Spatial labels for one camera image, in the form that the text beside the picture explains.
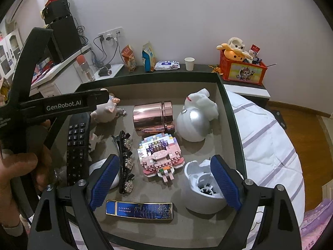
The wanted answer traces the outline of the person left hand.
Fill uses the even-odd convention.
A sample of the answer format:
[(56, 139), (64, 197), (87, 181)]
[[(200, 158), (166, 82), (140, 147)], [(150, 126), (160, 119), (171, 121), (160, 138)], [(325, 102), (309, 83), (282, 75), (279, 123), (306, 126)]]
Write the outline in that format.
[(35, 171), (34, 187), (43, 191), (48, 185), (51, 166), (51, 154), (47, 147), (43, 147), (39, 155), (13, 154), (1, 159), (1, 225), (14, 228), (20, 223), (20, 211), (12, 193), (12, 179)]

